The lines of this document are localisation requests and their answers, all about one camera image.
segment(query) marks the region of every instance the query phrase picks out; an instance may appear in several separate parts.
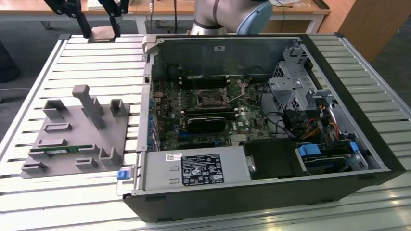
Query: barcode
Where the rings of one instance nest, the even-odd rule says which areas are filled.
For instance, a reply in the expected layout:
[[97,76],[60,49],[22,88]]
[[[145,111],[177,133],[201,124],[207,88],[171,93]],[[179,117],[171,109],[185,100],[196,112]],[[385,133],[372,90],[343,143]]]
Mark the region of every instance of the barcode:
[[181,160],[181,154],[180,153],[168,153],[165,155],[165,161],[173,161],[173,160]]

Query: slotted metal table surface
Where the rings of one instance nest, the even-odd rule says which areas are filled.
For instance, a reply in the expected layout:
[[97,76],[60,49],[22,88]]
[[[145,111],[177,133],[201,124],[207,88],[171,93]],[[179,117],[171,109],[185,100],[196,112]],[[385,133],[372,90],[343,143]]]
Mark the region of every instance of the slotted metal table surface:
[[[144,223],[121,201],[116,172],[20,178],[20,168],[45,117],[46,99],[80,105],[74,84],[88,84],[100,103],[131,103],[124,166],[136,161],[143,82],[141,35],[88,44],[81,36],[60,40],[0,145],[0,230],[405,230],[411,229],[411,113],[344,38],[311,34],[407,172],[340,201],[320,205]],[[324,88],[325,82],[313,71]]]

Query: power supply label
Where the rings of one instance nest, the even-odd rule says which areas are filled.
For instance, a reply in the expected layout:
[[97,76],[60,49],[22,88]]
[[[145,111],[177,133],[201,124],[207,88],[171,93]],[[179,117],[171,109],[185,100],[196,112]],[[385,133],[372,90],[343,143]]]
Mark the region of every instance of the power supply label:
[[181,156],[184,186],[224,183],[220,154]]

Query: green circuit board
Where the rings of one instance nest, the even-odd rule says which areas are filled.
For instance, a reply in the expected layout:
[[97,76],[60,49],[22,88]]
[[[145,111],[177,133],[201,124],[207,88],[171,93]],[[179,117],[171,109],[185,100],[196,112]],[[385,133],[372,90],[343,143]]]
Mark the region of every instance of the green circuit board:
[[[161,83],[161,86],[155,84],[153,88],[157,91],[155,94],[156,117],[163,151],[236,146],[241,140],[271,137],[257,105],[256,86],[249,84],[245,88],[240,88],[237,81],[243,81],[243,79],[231,78],[229,80],[233,84],[229,84],[224,90],[184,90],[175,82]],[[216,108],[216,110],[220,108],[235,109],[236,116],[225,121],[223,132],[195,135],[188,133],[188,117],[181,111],[196,110],[200,107]]]

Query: blue latch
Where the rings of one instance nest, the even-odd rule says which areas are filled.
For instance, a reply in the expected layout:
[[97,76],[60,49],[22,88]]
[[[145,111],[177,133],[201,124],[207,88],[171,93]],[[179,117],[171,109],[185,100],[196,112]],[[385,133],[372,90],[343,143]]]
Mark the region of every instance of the blue latch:
[[117,180],[128,180],[131,178],[129,170],[120,170],[117,172]]
[[351,143],[349,143],[349,146],[351,146],[351,148],[352,148],[352,151],[356,153],[357,150],[359,150],[357,144],[356,144],[355,142],[351,142]]
[[319,145],[316,144],[303,144],[299,148],[297,151],[300,153],[300,156],[305,155],[320,155],[321,151],[319,148]]

